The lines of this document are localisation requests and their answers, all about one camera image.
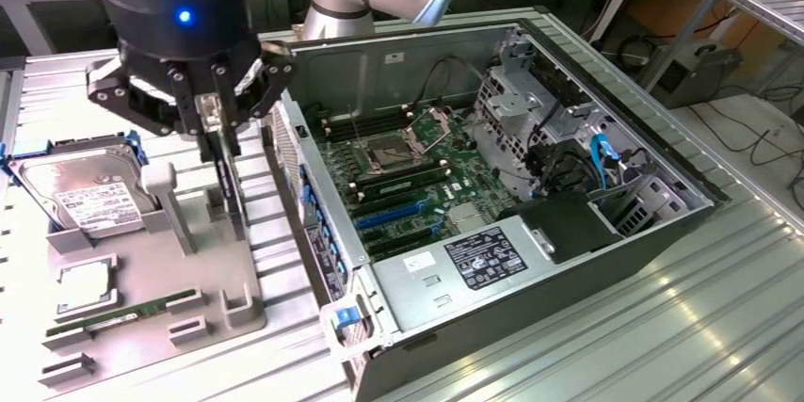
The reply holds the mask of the hard disk with blue caddy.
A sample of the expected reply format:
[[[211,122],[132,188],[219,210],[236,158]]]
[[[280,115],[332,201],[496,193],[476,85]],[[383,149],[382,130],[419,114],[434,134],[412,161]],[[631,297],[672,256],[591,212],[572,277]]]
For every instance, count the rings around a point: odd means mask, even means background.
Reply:
[[[0,142],[0,169],[38,204],[55,229],[102,239],[143,227],[160,204],[142,186],[148,164],[138,131],[99,137]]]

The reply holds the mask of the CPU socket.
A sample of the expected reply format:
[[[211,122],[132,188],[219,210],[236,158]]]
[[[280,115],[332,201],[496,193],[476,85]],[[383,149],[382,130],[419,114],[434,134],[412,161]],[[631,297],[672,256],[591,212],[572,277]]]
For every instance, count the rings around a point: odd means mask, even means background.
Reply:
[[[384,136],[368,140],[367,156],[372,169],[394,169],[414,162],[414,153],[399,136]]]

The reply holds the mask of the metal socket cover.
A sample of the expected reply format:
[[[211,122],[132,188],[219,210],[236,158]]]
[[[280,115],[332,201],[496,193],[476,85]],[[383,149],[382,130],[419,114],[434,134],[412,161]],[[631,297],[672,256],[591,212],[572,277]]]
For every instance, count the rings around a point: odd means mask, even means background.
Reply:
[[[447,137],[451,133],[447,113],[436,107],[427,107],[407,126],[406,133],[423,142],[438,141]]]

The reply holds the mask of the black installed RAM stick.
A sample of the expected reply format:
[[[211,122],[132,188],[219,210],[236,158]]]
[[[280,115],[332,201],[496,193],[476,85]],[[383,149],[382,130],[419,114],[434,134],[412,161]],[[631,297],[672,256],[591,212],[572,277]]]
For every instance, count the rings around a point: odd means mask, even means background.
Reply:
[[[404,175],[392,180],[364,185],[358,189],[358,201],[360,203],[378,201],[410,190],[418,190],[443,182],[448,179],[450,175],[451,169],[448,167],[440,167]]]

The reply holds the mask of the blue expansion slot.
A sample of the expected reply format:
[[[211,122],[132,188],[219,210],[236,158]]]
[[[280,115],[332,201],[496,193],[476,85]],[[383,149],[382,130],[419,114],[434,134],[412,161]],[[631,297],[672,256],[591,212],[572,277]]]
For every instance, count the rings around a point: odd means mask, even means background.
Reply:
[[[371,217],[359,219],[355,224],[356,229],[362,231],[378,227],[398,219],[415,216],[423,211],[426,205],[427,201],[418,201],[410,205],[391,209],[387,212],[375,214]]]

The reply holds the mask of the green motherboard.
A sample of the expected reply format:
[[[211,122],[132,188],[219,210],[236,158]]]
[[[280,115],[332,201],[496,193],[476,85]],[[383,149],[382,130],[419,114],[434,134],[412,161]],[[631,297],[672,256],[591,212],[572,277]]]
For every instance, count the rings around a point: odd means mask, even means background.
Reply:
[[[403,106],[390,112],[356,117],[363,150],[355,142],[350,119],[322,119],[315,142],[346,205],[347,214],[370,258],[382,261],[419,247],[460,234],[447,218],[451,208],[474,204],[496,220],[500,212],[520,199],[500,179],[502,170],[480,153],[475,133],[479,122],[466,120],[447,107],[442,109],[451,122],[451,133],[438,141],[423,142],[406,133],[406,128],[427,107]],[[368,140],[402,137],[414,153],[414,162],[394,169],[372,169],[367,156]],[[360,203],[358,189],[364,185],[392,180],[428,169],[448,167],[451,175],[443,182],[410,190],[399,195]],[[359,231],[356,221],[391,209],[427,201],[423,211]]]

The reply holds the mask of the grey parts rack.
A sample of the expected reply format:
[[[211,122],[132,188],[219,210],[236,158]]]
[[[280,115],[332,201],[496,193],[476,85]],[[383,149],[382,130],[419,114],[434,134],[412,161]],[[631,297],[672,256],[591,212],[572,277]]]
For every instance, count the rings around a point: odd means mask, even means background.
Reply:
[[[47,236],[54,284],[36,381],[54,394],[212,346],[267,324],[250,243],[236,240],[215,192],[179,200],[178,175],[168,162],[144,166],[142,181],[162,206],[143,216],[140,229],[102,239],[90,238],[79,229]],[[58,314],[60,270],[107,259],[115,266],[112,299]],[[170,302],[158,315],[136,319],[132,314],[46,335],[48,328],[68,321],[192,288],[200,294]]]

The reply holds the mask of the silver CPU chip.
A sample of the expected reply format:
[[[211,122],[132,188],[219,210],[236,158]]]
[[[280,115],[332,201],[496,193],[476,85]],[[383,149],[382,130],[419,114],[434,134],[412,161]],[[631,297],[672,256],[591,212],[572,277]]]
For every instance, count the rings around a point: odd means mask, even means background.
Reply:
[[[114,263],[110,259],[66,267],[59,274],[56,313],[100,304],[112,299],[111,275]]]

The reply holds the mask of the metal disk bay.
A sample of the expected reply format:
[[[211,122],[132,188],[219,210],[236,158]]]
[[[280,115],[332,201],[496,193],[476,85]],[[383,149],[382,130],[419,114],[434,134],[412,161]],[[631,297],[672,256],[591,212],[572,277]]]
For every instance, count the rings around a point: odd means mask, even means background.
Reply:
[[[495,66],[488,69],[478,92],[476,121],[492,140],[519,139],[526,145],[534,127],[555,104],[559,109],[539,130],[534,143],[554,143],[570,138],[596,111],[596,104],[584,93],[579,105],[570,105],[568,101],[563,104],[530,72],[508,72],[503,66]]]

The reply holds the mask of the silver chipset heatsink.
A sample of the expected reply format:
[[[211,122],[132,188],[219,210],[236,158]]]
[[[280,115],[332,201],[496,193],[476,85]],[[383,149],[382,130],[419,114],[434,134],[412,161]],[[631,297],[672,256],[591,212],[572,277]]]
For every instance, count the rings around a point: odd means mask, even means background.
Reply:
[[[447,212],[447,218],[459,233],[468,233],[495,221],[494,216],[484,213],[474,204],[451,208]]]

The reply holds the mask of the green RAM stick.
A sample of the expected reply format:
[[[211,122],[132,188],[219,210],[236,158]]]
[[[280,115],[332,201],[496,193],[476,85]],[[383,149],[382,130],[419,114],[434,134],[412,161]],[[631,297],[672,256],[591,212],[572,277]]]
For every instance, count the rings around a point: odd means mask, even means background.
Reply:
[[[83,318],[75,319],[72,321],[68,321],[67,323],[64,323],[56,327],[48,328],[46,330],[46,335],[55,336],[70,330],[92,327],[110,320],[123,319],[124,317],[128,317],[132,314],[136,316],[136,319],[158,315],[167,311],[167,304],[170,302],[178,301],[187,297],[194,297],[199,294],[200,294],[199,289],[195,289],[195,288],[184,289],[180,292],[170,294],[168,296],[164,296],[164,297],[155,298],[155,299],[146,301],[144,303],[136,304],[134,306],[118,308],[118,309],[112,310],[111,312],[102,313],[102,314],[94,314],[94,315],[90,315],[88,317],[83,317]]]

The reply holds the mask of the grey power supply unit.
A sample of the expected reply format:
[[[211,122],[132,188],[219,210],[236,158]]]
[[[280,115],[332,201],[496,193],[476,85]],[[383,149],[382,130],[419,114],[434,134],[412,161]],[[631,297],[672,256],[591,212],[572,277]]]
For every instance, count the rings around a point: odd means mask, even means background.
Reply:
[[[415,334],[554,275],[543,241],[508,217],[374,265],[400,331]]]

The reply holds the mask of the black plastic shroud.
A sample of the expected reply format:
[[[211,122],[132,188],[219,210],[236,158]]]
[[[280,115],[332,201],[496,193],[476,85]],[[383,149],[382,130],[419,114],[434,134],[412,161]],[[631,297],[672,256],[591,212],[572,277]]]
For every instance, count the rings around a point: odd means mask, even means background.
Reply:
[[[622,240],[590,205],[588,197],[576,191],[523,201],[506,208],[496,219],[516,216],[550,242],[552,249],[548,256],[556,264]]]

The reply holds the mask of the open black PC case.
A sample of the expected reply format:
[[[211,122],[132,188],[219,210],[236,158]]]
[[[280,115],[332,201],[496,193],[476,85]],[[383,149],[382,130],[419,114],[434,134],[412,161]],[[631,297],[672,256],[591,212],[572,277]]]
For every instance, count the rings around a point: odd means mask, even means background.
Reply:
[[[343,367],[354,402],[378,402],[451,362],[635,275],[694,230],[728,196],[690,157],[639,116],[642,89],[603,55],[550,16],[472,21],[422,31],[400,30],[292,43],[294,81],[276,104],[272,134],[278,163],[294,195],[290,212],[315,286],[324,341]],[[556,99],[596,104],[576,133],[562,141],[532,139],[555,104],[520,140],[475,133],[480,153],[523,201],[576,191],[622,240],[556,264],[538,231],[554,275],[480,310],[415,334],[400,331],[338,193],[315,131],[322,119],[350,119],[447,107],[475,120],[488,69],[527,71]],[[336,310],[356,306],[362,321],[335,328]]]

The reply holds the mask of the grey box on floor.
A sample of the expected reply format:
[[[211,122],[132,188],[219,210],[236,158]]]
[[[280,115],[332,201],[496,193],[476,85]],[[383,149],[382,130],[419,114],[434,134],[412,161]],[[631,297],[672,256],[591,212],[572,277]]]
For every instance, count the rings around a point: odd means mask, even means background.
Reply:
[[[687,41],[652,86],[651,94],[667,109],[707,102],[740,67],[743,55],[720,41]]]

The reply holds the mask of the aluminium frame table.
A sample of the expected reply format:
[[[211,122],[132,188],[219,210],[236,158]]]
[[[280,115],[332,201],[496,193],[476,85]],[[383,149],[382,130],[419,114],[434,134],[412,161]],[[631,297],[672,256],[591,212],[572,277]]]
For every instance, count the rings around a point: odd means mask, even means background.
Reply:
[[[684,43],[691,40],[695,28],[704,19],[708,9],[719,0],[702,0],[691,18],[684,23],[671,41],[667,53],[659,57],[654,69],[648,69],[640,79],[640,85],[650,91],[659,83],[675,54]],[[738,13],[747,13],[759,23],[768,26],[788,40],[804,47],[804,0],[723,0],[731,4]]]

